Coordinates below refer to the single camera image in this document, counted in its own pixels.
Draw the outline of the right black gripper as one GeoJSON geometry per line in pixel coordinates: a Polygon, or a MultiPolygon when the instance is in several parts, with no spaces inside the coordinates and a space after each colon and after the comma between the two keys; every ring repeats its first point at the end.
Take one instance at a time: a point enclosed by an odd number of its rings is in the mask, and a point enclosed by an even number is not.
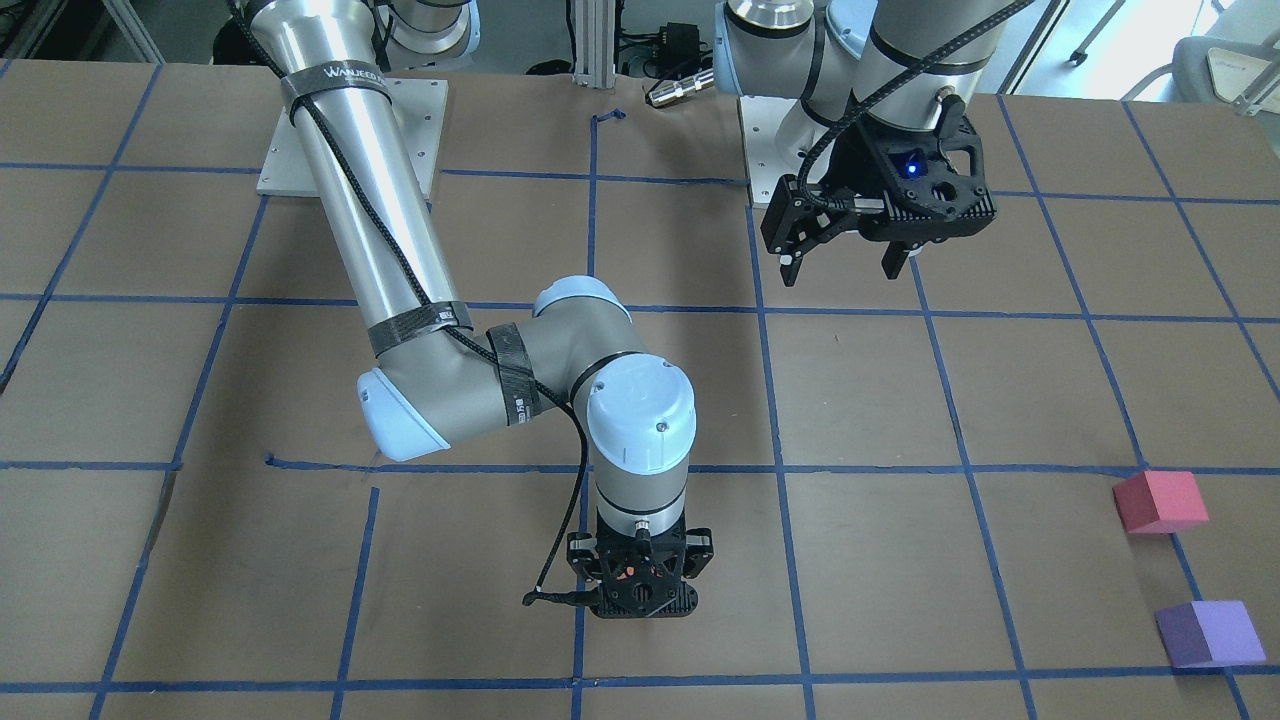
{"type": "Polygon", "coordinates": [[[568,594],[568,603],[589,607],[603,619],[685,618],[698,607],[698,592],[687,580],[714,557],[710,529],[675,524],[658,536],[640,537],[621,534],[605,524],[599,529],[599,536],[567,536],[570,566],[582,580],[596,583],[589,591],[568,594]],[[636,568],[635,579],[616,582],[627,566],[636,568]]]}

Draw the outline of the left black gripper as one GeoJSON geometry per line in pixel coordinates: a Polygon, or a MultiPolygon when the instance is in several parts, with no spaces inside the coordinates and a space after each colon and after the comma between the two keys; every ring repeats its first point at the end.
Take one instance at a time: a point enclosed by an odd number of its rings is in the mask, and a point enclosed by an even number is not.
{"type": "Polygon", "coordinates": [[[762,223],[767,252],[782,258],[782,282],[794,287],[804,258],[855,231],[887,245],[881,266],[900,277],[925,243],[982,232],[997,217],[983,172],[980,138],[957,95],[943,97],[934,129],[909,131],[870,114],[835,141],[826,176],[804,193],[783,176],[762,223]]]}

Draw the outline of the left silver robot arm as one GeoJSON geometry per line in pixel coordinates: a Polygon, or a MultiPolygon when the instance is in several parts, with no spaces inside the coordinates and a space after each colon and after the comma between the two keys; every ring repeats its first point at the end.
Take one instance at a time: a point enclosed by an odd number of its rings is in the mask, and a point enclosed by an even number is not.
{"type": "Polygon", "coordinates": [[[1001,1],[724,1],[718,88],[794,102],[767,195],[762,240],[792,286],[805,259],[847,232],[886,246],[895,279],[928,243],[982,232],[997,215],[980,137],[966,114],[1001,1]]]}

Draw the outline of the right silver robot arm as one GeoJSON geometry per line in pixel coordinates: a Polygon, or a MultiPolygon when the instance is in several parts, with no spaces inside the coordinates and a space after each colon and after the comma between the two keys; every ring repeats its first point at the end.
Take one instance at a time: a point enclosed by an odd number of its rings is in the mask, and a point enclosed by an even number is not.
{"type": "Polygon", "coordinates": [[[556,550],[585,583],[524,602],[596,616],[684,618],[712,560],[708,529],[685,521],[695,393],[649,354],[599,279],[541,291],[530,319],[475,334],[438,245],[372,46],[362,1],[230,1],[230,19],[282,83],[376,357],[357,382],[367,427],[390,460],[451,448],[553,407],[573,423],[596,528],[559,529],[556,550]]]}

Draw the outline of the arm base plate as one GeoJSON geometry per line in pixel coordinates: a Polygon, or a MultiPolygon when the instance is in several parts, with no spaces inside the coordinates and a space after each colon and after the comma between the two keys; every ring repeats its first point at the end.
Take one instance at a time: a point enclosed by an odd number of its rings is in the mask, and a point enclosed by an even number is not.
{"type": "Polygon", "coordinates": [[[768,208],[781,176],[796,176],[813,142],[813,123],[799,100],[741,96],[739,118],[751,205],[768,208]]]}
{"type": "MultiPolygon", "coordinates": [[[[425,199],[433,195],[449,87],[443,79],[393,79],[390,96],[410,163],[425,199]]],[[[256,190],[264,196],[316,199],[317,187],[297,132],[283,111],[256,190]]]]}

